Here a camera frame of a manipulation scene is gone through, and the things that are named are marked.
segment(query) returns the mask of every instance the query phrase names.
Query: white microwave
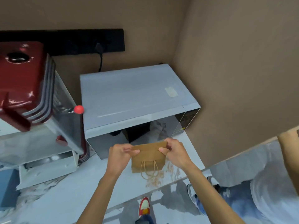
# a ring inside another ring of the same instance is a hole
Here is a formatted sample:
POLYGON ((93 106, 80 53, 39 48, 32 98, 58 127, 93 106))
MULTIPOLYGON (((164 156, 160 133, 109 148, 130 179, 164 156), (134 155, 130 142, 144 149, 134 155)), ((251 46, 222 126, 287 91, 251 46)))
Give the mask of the white microwave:
POLYGON ((200 109, 168 64, 84 74, 80 83, 85 138, 101 159, 114 144, 184 132, 200 109))

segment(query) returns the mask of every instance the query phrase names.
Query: person's left hand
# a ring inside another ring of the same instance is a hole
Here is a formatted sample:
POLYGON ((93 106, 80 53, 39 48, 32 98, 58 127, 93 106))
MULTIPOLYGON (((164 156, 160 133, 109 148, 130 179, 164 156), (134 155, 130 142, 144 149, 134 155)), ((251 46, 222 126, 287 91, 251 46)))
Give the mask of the person's left hand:
POLYGON ((109 149, 106 173, 119 177, 132 156, 137 155, 140 150, 131 150, 130 144, 116 144, 109 149))

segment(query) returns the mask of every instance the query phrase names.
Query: red knob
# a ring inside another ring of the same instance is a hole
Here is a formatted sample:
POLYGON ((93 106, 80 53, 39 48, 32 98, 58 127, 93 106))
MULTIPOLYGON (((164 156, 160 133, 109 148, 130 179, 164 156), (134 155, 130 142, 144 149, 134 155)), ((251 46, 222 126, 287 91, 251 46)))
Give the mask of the red knob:
POLYGON ((83 114, 84 113, 84 107, 82 105, 77 105, 74 108, 74 113, 83 114))
POLYGON ((56 142, 61 145, 61 146, 67 146, 68 145, 68 142, 66 141, 66 139, 62 136, 62 135, 59 135, 57 138, 56 138, 56 142))

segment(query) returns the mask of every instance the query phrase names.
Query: person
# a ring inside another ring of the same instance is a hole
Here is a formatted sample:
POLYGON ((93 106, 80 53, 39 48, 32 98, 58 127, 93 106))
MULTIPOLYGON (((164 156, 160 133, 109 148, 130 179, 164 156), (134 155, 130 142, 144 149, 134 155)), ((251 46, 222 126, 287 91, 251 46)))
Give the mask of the person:
MULTIPOLYGON (((165 141, 167 141, 169 149, 159 148, 159 151, 186 173, 211 224, 245 224, 209 183, 201 170, 191 161, 183 144, 171 138, 167 138, 165 141)), ((130 158, 139 152, 139 150, 132 150, 132 145, 130 144, 117 144, 109 149, 106 172, 80 215, 77 224, 99 224, 103 222, 105 211, 118 177, 127 166, 130 158)), ((136 223, 153 224, 152 219, 149 218, 149 204, 141 203, 139 212, 140 219, 136 223)))
MULTIPOLYGON (((274 224, 295 224, 299 221, 299 138, 296 130, 278 136, 283 160, 267 163, 250 181, 233 187, 215 185, 221 197, 240 216, 250 216, 274 224)), ((192 185, 188 195, 202 214, 205 204, 192 185)))

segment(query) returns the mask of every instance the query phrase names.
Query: red machine top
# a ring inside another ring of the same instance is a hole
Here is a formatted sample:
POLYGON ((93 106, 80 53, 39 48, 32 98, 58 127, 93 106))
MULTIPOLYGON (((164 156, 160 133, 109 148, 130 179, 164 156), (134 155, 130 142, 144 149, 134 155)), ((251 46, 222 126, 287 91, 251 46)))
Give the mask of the red machine top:
POLYGON ((40 42, 0 42, 0 118, 21 131, 30 127, 21 114, 40 100, 46 55, 40 42))

